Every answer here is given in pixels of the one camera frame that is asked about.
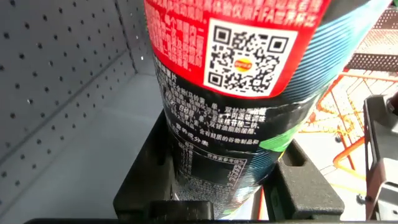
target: gray pegboard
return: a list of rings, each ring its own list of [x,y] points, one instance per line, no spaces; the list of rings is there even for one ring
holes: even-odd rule
[[[134,74],[114,1],[0,1],[0,216]]]
[[[131,59],[125,51],[0,165],[0,217],[133,73]]]
[[[143,0],[117,0],[127,42],[139,73],[155,75]]]
[[[126,49],[111,1],[0,2],[0,164]]]

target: white floor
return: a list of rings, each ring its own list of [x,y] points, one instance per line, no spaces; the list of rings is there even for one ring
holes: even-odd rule
[[[161,109],[156,78],[134,77],[19,197],[0,223],[18,224],[32,218],[116,218],[113,198]],[[364,190],[364,182],[341,170],[333,171],[332,160],[342,145],[330,134],[317,135],[298,134],[296,139],[343,199],[346,210],[341,219],[364,220],[364,205],[356,203],[357,193],[347,190]]]

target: blue striped pattern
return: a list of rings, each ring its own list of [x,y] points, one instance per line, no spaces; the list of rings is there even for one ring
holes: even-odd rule
[[[319,94],[342,71],[388,1],[369,1],[319,27],[281,96],[289,101],[302,101]]]
[[[281,97],[291,102],[320,94],[345,66],[350,55],[366,35],[389,0],[372,0],[354,11],[320,26],[314,34],[300,65]],[[258,149],[246,173],[238,180],[234,202],[243,201],[258,189],[279,155]]]

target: green label section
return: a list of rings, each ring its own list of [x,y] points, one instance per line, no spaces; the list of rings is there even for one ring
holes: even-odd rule
[[[283,152],[289,146],[290,142],[293,140],[293,135],[299,131],[301,123],[294,126],[292,129],[286,131],[271,139],[260,142],[260,147],[263,149],[271,150],[274,152]]]

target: brand logo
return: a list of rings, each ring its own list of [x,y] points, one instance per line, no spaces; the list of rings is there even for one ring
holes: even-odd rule
[[[246,72],[246,71],[250,70],[252,63],[249,59],[242,58],[242,59],[235,61],[234,66],[238,71]]]

